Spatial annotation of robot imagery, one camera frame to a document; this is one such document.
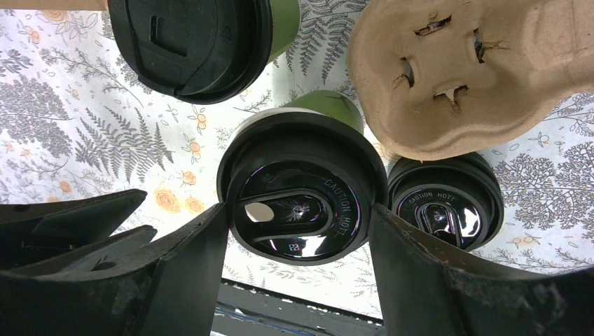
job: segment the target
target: floral tablecloth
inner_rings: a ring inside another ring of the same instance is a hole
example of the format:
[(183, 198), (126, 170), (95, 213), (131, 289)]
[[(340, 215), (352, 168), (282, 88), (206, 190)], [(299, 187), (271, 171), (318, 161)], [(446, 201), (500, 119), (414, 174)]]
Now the floral tablecloth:
[[(219, 160), (247, 117), (318, 89), (356, 102), (345, 51), (366, 0), (302, 0), (294, 45), (239, 96), (183, 103), (140, 84), (107, 13), (0, 10), (0, 203), (58, 202), (129, 188), (149, 196), (119, 231), (161, 237), (217, 202)], [(506, 202), (505, 224), (475, 251), (543, 273), (594, 265), (594, 94), (561, 101), (519, 139), (481, 152)], [(366, 137), (389, 169), (394, 156)], [(380, 316), (367, 246), (319, 267), (250, 254), (232, 237), (223, 276)]]

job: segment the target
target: gray tree print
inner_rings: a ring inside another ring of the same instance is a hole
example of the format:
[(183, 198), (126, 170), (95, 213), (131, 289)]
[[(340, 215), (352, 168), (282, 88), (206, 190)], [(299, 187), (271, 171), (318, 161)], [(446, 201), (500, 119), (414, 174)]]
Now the gray tree print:
[(118, 75), (111, 69), (110, 64), (105, 59), (97, 57), (95, 59), (96, 62), (92, 63), (86, 53), (78, 48), (75, 51), (75, 57), (70, 57), (67, 53), (56, 48), (52, 50), (42, 49), (39, 54), (41, 55), (41, 59), (48, 65), (65, 64), (66, 70), (70, 74), (74, 74), (77, 70), (80, 71), (87, 83), (90, 82), (91, 78), (107, 79), (107, 82), (103, 84), (104, 93), (111, 91), (127, 92), (139, 102), (141, 107), (144, 107), (140, 99), (120, 83)]
[(103, 22), (103, 27), (102, 27), (103, 33), (101, 34), (101, 36), (103, 36), (106, 39), (115, 41), (116, 38), (113, 36), (113, 30), (111, 28), (111, 18), (109, 17), (108, 10), (104, 10), (101, 12), (101, 21)]
[(507, 207), (518, 206), (515, 219), (526, 229), (561, 229), (583, 225), (584, 238), (594, 237), (594, 144), (581, 143), (566, 150), (566, 162), (555, 168), (545, 157), (522, 153), (502, 161), (495, 173)]
[(594, 104), (594, 93), (576, 94), (560, 101), (544, 120), (571, 120), (574, 123), (569, 128), (570, 132), (594, 137), (594, 108), (585, 110), (591, 104)]
[(16, 49), (10, 49), (5, 56), (0, 51), (0, 77), (6, 77), (7, 71), (18, 74), (21, 69), (28, 69), (31, 65), (31, 60)]
[(475, 256), (485, 258), (495, 263), (513, 266), (522, 270), (531, 272), (541, 272), (546, 274), (555, 274), (561, 272), (571, 272), (584, 267), (594, 266), (592, 258), (576, 258), (570, 252), (562, 248), (555, 248), (555, 259), (547, 260), (538, 258), (531, 248), (527, 248), (515, 256), (504, 248), (496, 248), (492, 253), (486, 254), (482, 250), (472, 251)]
[(152, 166), (157, 164), (165, 170), (165, 159), (173, 163), (173, 152), (165, 146), (157, 122), (155, 132), (151, 134), (138, 109), (138, 126), (132, 125), (115, 111), (107, 107), (106, 109), (117, 122), (116, 125), (97, 117), (88, 108), (87, 115), (91, 122), (88, 123), (81, 118), (83, 129), (89, 135), (76, 128), (81, 138), (81, 141), (76, 142), (77, 162), (84, 162), (100, 171), (105, 169), (105, 172), (116, 177), (123, 167), (128, 183), (134, 171), (143, 183), (147, 171)]
[(40, 142), (54, 157), (70, 155), (71, 139), (58, 126), (71, 120), (64, 105), (47, 83), (35, 78), (0, 83), (0, 134), (8, 135), (19, 144)]

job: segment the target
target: disposable coffee cup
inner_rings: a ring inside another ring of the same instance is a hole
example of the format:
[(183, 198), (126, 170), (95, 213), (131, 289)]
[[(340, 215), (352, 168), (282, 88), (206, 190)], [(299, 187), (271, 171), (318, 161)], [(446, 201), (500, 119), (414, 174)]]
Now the disposable coffee cup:
[(402, 158), (388, 186), (390, 210), (466, 251), (488, 243), (503, 224), (501, 188), (478, 153), (429, 162)]
[(359, 109), (345, 95), (328, 90), (320, 90), (299, 97), (283, 107), (310, 109), (327, 117), (341, 121), (363, 134), (363, 118)]
[(301, 23), (298, 0), (110, 0), (116, 43), (147, 87), (192, 104), (247, 89)]
[(236, 240), (265, 258), (320, 265), (360, 247), (387, 177), (359, 110), (316, 91), (253, 115), (235, 131), (217, 175)]

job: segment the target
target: fern leaf print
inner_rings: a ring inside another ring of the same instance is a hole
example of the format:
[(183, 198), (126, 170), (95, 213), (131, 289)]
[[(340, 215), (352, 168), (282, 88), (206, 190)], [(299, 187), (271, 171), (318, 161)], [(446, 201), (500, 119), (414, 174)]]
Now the fern leaf print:
[(163, 142), (156, 122), (154, 135), (151, 135), (144, 118), (136, 109), (138, 128), (122, 115), (107, 108), (117, 125), (107, 123), (87, 109), (91, 122), (81, 118), (83, 130), (77, 128), (82, 141), (77, 141), (76, 161), (83, 162), (98, 170), (118, 177), (123, 166), (128, 183), (136, 173), (144, 182), (146, 173), (155, 164), (165, 170), (164, 159), (173, 163), (172, 151)]
[(304, 42), (301, 44), (300, 60), (301, 60), (301, 71), (304, 76), (308, 75), (308, 69), (312, 63), (313, 57), (319, 52), (322, 47), (322, 41), (326, 40), (326, 23), (321, 18), (315, 18), (313, 20), (304, 22), (302, 24), (303, 31), (301, 36)]
[(331, 17), (328, 22), (329, 43), (326, 49), (326, 57), (322, 67), (322, 80), (326, 84), (326, 79), (334, 64), (345, 54), (350, 34), (355, 21), (348, 14), (340, 14)]

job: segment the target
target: orange flower print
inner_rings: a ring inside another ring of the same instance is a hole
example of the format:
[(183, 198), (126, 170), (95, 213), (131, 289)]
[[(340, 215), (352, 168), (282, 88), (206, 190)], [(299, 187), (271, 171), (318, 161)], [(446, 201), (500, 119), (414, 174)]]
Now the orange flower print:
[(196, 175), (192, 174), (190, 171), (186, 171), (181, 177), (181, 180), (184, 182), (184, 184), (193, 186), (196, 184)]
[(202, 135), (202, 131), (206, 129), (206, 116), (204, 112), (206, 109), (203, 107), (198, 111), (196, 106), (192, 105), (192, 110), (194, 111), (194, 115), (189, 115), (188, 119), (196, 120), (198, 122), (198, 126), (196, 126), (196, 130), (200, 135)]
[(204, 114), (198, 115), (198, 131), (202, 134), (202, 130), (206, 129), (206, 116)]
[(177, 214), (180, 212), (179, 200), (171, 190), (164, 188), (156, 189), (154, 196), (155, 202), (161, 209), (170, 214)]
[(41, 14), (52, 23), (62, 23), (67, 21), (68, 12), (65, 10), (40, 10)]
[(62, 190), (62, 192), (64, 194), (72, 193), (72, 189), (70, 188), (70, 185), (66, 181), (60, 181), (60, 189)]
[(25, 30), (27, 31), (29, 42), (39, 44), (39, 33), (37, 31), (34, 31), (33, 28), (29, 26), (27, 26)]
[(200, 215), (205, 210), (204, 203), (196, 198), (186, 199), (186, 209), (193, 215)]

